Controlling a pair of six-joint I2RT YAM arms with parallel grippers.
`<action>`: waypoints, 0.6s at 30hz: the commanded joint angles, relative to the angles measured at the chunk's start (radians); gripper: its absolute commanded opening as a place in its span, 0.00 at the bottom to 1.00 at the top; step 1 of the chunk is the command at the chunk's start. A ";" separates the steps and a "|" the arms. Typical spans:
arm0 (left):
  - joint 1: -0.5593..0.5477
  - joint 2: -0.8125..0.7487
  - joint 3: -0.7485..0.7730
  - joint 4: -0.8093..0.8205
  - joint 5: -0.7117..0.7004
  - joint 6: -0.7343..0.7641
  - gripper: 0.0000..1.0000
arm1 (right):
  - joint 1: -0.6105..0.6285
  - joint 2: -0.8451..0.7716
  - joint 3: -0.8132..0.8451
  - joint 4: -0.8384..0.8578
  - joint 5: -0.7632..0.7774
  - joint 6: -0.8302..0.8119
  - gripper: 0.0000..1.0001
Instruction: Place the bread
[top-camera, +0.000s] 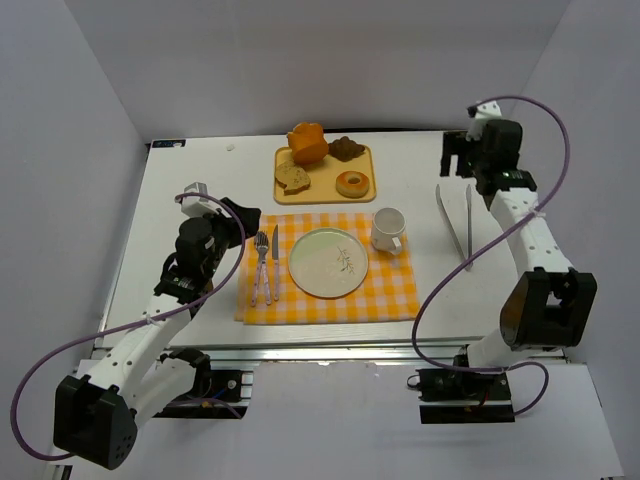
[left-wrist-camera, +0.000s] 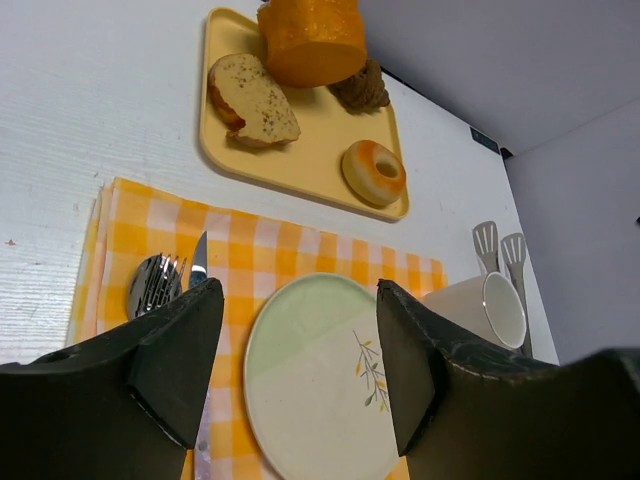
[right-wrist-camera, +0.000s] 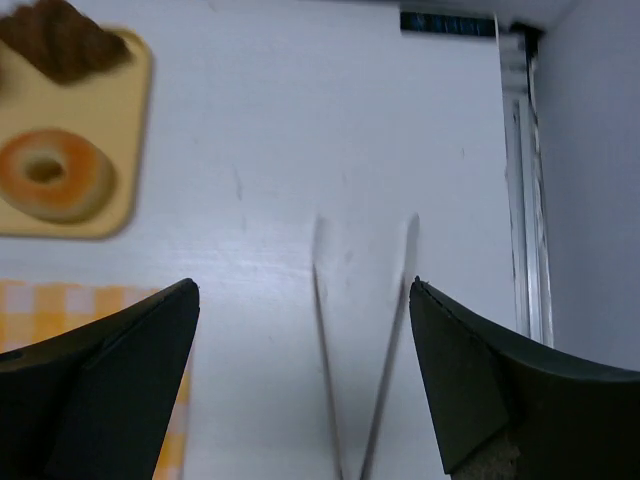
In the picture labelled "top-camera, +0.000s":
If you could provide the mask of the metal serving tongs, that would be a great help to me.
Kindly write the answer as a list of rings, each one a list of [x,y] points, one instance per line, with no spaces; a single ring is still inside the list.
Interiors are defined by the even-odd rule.
[[[458,259],[464,264],[464,270],[470,272],[474,265],[470,260],[474,253],[471,186],[466,186],[463,200],[450,202],[443,197],[441,185],[437,184],[435,201]]]

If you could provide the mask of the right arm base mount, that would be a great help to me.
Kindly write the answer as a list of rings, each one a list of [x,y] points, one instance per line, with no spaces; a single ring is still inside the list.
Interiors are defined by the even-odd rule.
[[[497,372],[418,369],[407,388],[418,393],[423,425],[498,424],[515,421],[504,368]]]

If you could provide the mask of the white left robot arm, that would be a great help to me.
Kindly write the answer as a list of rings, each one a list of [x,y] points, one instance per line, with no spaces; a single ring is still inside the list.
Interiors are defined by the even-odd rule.
[[[165,349],[214,292],[212,278],[226,251],[245,246],[259,230],[258,208],[228,198],[187,199],[179,199],[187,218],[163,263],[142,326],[128,330],[85,375],[68,376],[56,389],[55,446],[108,470],[125,461],[149,419],[177,397],[203,392],[208,356],[192,348]]]

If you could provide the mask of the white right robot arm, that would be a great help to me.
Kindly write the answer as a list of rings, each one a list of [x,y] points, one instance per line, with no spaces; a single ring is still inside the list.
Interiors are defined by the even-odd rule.
[[[532,175],[518,167],[523,129],[492,119],[443,137],[441,173],[473,178],[503,232],[519,280],[496,330],[466,348],[471,368],[509,367],[541,351],[577,346],[597,292],[593,274],[564,256],[542,215]]]

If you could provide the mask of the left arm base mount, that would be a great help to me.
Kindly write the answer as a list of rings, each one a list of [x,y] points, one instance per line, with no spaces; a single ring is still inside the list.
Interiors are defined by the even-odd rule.
[[[194,385],[164,407],[155,418],[170,419],[241,419],[249,399],[248,371],[214,368],[211,358],[194,348],[183,348],[163,353],[160,362],[180,360],[195,370]]]

